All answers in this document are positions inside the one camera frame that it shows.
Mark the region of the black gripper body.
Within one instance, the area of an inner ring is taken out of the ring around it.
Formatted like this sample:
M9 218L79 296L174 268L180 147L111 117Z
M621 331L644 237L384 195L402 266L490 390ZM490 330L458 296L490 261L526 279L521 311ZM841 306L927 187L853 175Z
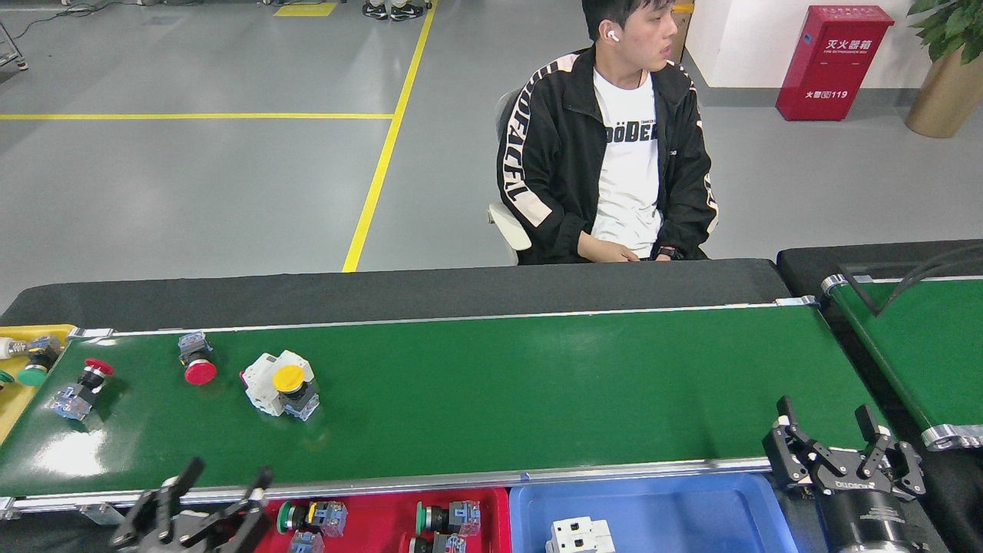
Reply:
M891 483L860 463L810 469L829 552L913 552L909 524Z

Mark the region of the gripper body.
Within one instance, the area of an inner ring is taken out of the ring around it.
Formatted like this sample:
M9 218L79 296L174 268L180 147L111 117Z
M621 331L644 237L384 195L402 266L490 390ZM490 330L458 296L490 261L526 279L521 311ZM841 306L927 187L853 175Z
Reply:
M207 512L179 512L164 526L168 539L161 538L161 529L154 531L154 552L217 552L228 542L231 526L218 521L206 528L209 518Z

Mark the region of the person's right hand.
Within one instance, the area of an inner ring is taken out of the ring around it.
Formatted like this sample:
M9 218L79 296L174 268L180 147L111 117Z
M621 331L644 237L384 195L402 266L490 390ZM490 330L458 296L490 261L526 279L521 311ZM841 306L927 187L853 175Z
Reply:
M640 259L632 249L584 231L580 232L577 244L577 255L592 263L639 262Z

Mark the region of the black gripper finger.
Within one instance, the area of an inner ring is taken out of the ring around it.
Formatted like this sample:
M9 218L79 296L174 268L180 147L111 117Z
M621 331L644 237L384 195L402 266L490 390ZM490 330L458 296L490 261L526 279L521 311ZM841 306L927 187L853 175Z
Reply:
M217 552L255 551L261 538L273 525L264 511L266 488L271 483L273 483L273 469L270 466L263 466L257 473L252 488L246 490L242 499L220 511L211 512L210 518L206 521L206 528L218 521L227 522L231 526L228 542L220 546Z
M833 455L818 440L801 430L789 396L776 403L777 416L769 433L763 438L766 458L769 459L776 482L786 488L813 486L818 492L832 496L829 487L832 476L814 475L825 466L833 473Z
M114 550L187 550L177 532L181 498L204 471L203 459L192 458L179 475L138 497L110 538Z
M856 475L871 488L895 496L923 496L926 484L920 469L921 458L913 445L898 440L889 428L880 424L873 409L858 406L856 422L867 447L860 455Z

